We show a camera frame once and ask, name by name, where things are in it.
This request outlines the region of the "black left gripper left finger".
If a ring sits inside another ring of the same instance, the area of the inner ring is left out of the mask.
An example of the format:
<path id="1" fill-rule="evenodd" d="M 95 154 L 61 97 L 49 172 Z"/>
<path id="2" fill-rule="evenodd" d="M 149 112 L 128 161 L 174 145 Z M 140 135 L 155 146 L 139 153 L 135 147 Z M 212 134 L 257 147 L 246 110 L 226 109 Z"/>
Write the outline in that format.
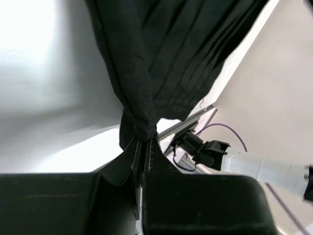
<path id="1" fill-rule="evenodd" d="M 133 235 L 138 218 L 133 167 L 141 143 L 90 173 L 2 174 L 3 235 Z"/>

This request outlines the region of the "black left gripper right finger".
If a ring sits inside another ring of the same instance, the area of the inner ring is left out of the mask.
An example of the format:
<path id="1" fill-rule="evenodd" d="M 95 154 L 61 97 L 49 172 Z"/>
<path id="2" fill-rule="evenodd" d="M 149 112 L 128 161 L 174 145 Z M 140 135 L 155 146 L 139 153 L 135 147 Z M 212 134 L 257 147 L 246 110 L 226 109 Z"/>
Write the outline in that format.
<path id="1" fill-rule="evenodd" d="M 147 145 L 142 174 L 142 229 L 146 235 L 275 235 L 264 190 L 242 175 L 183 174 Z"/>

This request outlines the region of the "black pleated skirt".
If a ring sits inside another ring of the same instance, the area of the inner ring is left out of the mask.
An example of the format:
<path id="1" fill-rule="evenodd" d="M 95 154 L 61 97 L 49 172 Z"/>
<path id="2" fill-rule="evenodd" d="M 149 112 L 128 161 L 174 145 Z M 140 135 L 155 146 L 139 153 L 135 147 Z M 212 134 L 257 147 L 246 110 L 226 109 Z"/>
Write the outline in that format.
<path id="1" fill-rule="evenodd" d="M 89 0 L 97 46 L 124 107 L 119 144 L 185 120 L 248 34 L 264 0 Z"/>

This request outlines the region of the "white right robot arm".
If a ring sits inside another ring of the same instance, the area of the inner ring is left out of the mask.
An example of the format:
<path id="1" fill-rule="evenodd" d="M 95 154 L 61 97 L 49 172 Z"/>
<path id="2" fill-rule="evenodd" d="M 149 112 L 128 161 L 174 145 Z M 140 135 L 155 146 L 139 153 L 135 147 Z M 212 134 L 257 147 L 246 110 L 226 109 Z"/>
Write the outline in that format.
<path id="1" fill-rule="evenodd" d="M 240 151 L 222 141 L 203 141 L 192 131 L 175 135 L 166 153 L 181 148 L 195 164 L 216 171 L 225 171 L 252 177 L 261 182 L 284 188 L 306 201 L 313 201 L 313 166 L 291 164 Z"/>

